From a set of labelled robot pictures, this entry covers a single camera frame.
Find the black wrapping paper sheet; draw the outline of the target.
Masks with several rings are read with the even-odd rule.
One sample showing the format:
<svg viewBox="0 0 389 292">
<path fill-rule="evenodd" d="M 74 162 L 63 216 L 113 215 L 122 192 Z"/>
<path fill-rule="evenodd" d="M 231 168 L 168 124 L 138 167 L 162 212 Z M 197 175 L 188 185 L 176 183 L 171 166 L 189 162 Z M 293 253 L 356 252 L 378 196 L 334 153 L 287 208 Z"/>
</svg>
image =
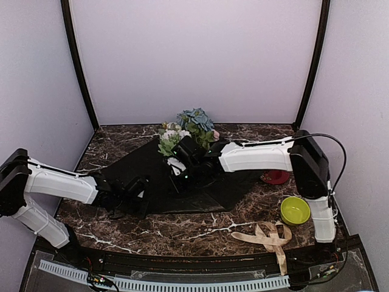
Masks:
<svg viewBox="0 0 389 292">
<path fill-rule="evenodd" d="M 214 151 L 186 137 L 178 145 L 185 170 L 168 165 L 154 139 L 105 167 L 101 173 L 121 202 L 116 209 L 139 218 L 149 214 L 190 214 L 232 210 L 262 175 L 261 170 L 226 173 Z"/>
</svg>

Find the white pink flower bunch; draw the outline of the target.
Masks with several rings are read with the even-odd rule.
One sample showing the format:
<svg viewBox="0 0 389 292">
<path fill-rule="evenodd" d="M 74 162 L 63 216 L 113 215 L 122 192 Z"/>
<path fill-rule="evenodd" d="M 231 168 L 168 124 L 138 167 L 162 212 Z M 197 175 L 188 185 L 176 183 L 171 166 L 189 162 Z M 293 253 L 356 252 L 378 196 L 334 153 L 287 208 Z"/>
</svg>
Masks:
<svg viewBox="0 0 389 292">
<path fill-rule="evenodd" d="M 189 131 L 183 129 L 178 123 L 165 122 L 159 129 L 159 153 L 164 156 L 173 156 L 173 148 L 185 136 L 191 137 Z"/>
</svg>

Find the blue hydrangea flower stem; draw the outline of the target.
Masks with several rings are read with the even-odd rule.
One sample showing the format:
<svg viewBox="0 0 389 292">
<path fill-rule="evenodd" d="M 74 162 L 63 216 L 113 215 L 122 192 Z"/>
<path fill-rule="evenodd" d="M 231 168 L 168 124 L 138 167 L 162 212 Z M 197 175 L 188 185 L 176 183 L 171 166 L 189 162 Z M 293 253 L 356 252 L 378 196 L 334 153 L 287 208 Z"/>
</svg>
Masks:
<svg viewBox="0 0 389 292">
<path fill-rule="evenodd" d="M 183 110 L 176 118 L 181 128 L 188 131 L 198 145 L 209 149 L 215 141 L 215 126 L 202 108 Z"/>
</svg>

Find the beige satin ribbon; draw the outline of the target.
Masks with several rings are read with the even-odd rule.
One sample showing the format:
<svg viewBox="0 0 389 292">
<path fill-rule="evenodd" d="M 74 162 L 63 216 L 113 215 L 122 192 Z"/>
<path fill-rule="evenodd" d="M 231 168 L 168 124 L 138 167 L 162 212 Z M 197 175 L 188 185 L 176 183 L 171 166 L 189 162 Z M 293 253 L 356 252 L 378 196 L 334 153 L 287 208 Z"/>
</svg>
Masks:
<svg viewBox="0 0 389 292">
<path fill-rule="evenodd" d="M 287 275 L 287 260 L 283 251 L 283 246 L 292 239 L 292 232 L 289 227 L 280 221 L 276 223 L 264 222 L 268 232 L 265 233 L 258 224 L 255 226 L 255 235 L 232 232 L 231 236 L 237 240 L 263 245 L 267 252 L 275 253 L 277 263 L 282 276 Z"/>
</svg>

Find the pink rose stem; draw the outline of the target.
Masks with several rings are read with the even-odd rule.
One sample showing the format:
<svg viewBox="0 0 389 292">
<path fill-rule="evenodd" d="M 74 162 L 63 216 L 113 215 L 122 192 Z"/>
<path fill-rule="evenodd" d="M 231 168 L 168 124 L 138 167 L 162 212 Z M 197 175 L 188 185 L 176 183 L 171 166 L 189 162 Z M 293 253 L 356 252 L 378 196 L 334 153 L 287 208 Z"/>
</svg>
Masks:
<svg viewBox="0 0 389 292">
<path fill-rule="evenodd" d="M 216 130 L 212 130 L 213 141 L 219 141 L 220 134 Z"/>
</svg>

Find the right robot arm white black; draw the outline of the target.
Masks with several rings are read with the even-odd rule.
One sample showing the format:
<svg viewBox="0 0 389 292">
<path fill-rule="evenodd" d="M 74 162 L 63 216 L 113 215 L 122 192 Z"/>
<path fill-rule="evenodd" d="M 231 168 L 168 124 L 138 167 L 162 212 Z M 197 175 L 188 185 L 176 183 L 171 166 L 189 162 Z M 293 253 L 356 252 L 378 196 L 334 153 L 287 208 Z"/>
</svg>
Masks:
<svg viewBox="0 0 389 292">
<path fill-rule="evenodd" d="M 329 160 L 316 143 L 316 137 L 332 138 L 299 130 L 294 136 L 272 141 L 219 141 L 204 150 L 193 138 L 185 136 L 174 146 L 167 165 L 180 192 L 225 173 L 257 170 L 292 173 L 314 224 L 318 245 L 311 249 L 310 258 L 322 264 L 334 253 L 332 244 L 337 234 L 334 195 L 338 183 L 331 182 Z"/>
</svg>

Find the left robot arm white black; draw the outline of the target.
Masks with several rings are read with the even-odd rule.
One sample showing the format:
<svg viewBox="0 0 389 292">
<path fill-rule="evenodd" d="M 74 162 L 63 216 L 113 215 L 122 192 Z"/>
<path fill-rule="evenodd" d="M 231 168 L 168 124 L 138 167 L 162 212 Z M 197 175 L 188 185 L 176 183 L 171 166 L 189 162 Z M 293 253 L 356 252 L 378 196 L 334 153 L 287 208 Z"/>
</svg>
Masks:
<svg viewBox="0 0 389 292">
<path fill-rule="evenodd" d="M 33 193 L 75 200 L 120 214 L 143 214 L 148 180 L 132 170 L 124 181 L 102 173 L 75 173 L 42 164 L 15 150 L 1 164 L 1 216 L 21 222 L 35 235 L 47 240 L 73 265 L 81 265 L 86 253 L 68 224 L 49 215 L 32 197 Z"/>
</svg>

